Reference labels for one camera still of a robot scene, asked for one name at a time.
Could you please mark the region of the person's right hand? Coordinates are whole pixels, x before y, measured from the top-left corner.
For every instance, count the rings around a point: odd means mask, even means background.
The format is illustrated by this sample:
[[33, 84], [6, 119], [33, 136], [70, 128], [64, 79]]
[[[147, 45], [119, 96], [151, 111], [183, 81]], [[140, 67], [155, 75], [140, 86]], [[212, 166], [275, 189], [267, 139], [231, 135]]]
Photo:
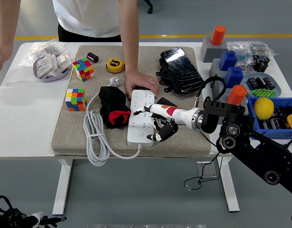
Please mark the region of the person's right hand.
[[2, 70], [6, 61], [8, 61], [13, 53], [13, 43], [0, 42], [0, 71]]

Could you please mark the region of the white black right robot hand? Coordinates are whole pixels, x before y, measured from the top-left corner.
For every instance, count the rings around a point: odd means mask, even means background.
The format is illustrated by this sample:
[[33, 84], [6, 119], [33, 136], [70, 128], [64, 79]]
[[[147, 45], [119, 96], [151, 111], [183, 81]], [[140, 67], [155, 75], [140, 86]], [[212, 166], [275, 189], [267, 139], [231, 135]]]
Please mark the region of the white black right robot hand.
[[143, 112], [153, 114], [153, 126], [157, 132], [148, 135], [147, 138], [155, 142], [162, 142], [173, 136], [178, 131], [179, 125], [185, 125], [193, 131], [201, 129], [198, 123], [201, 114], [199, 108], [185, 110], [176, 106], [152, 104], [138, 109], [134, 112], [134, 115]]

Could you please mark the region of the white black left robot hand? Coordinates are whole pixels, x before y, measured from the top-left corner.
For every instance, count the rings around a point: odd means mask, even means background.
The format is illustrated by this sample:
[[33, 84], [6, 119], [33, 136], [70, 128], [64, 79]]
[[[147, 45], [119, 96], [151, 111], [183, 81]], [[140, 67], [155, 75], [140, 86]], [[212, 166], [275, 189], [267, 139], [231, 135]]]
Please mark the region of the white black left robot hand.
[[49, 218], [48, 216], [44, 215], [43, 212], [37, 212], [30, 216], [32, 218], [32, 224], [29, 225], [29, 228], [56, 228], [58, 223], [67, 220], [65, 216], [56, 216]]

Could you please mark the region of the person's left hand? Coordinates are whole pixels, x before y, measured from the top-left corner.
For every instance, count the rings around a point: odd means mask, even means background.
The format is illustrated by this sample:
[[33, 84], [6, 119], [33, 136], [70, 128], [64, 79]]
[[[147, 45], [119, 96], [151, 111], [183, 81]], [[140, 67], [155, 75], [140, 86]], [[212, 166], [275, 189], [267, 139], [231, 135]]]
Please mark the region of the person's left hand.
[[160, 84], [157, 77], [146, 75], [138, 70], [127, 70], [125, 88], [129, 100], [131, 100], [132, 91], [137, 87], [150, 90], [155, 97], [157, 97], [160, 92]]

